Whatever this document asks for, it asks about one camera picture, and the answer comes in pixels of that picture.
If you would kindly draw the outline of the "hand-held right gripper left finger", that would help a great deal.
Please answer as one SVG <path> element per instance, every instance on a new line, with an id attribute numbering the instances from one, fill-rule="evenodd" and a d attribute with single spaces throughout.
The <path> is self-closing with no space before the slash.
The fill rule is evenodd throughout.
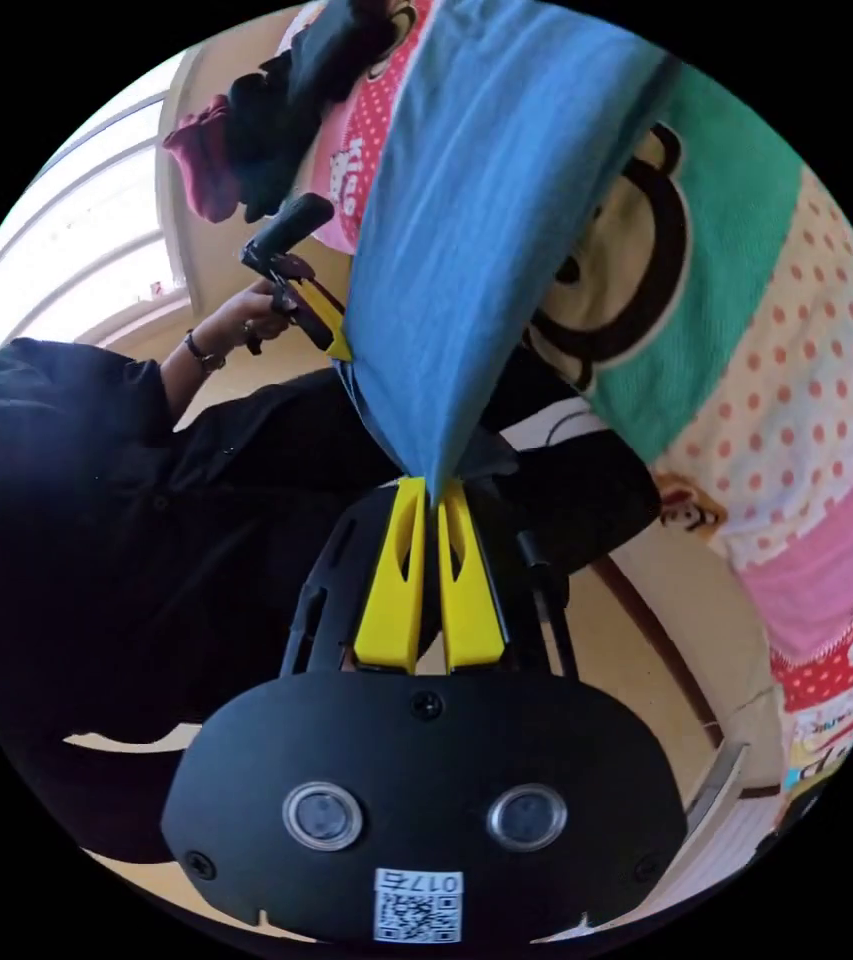
<path id="1" fill-rule="evenodd" d="M 395 487 L 382 547 L 353 645 L 364 668 L 411 673 L 418 660 L 426 560 L 427 489 L 422 478 Z"/>

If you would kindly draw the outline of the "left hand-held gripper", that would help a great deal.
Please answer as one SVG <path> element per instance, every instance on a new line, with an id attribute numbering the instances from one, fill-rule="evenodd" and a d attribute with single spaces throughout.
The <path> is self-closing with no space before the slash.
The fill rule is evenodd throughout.
<path id="1" fill-rule="evenodd" d="M 292 253 L 269 253 L 254 241 L 240 253 L 247 268 L 274 285 L 274 306 L 332 360 L 352 360 L 343 334 L 344 307 L 316 279 L 313 268 Z"/>

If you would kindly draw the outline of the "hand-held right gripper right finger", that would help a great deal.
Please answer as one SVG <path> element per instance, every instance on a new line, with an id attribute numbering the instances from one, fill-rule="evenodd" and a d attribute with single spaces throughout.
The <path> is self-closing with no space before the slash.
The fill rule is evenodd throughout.
<path id="1" fill-rule="evenodd" d="M 455 481 L 437 508 L 438 576 L 446 670 L 496 666 L 505 639 L 464 485 Z"/>

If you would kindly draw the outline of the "person's left hand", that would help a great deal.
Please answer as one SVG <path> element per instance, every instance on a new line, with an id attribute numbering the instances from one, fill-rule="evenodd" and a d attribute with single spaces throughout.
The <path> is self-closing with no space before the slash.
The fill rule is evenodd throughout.
<path id="1" fill-rule="evenodd" d="M 274 285 L 260 279 L 234 294 L 193 331 L 204 355 L 223 357 L 247 344 L 250 337 L 272 340 L 290 326 L 290 319 L 274 306 Z"/>

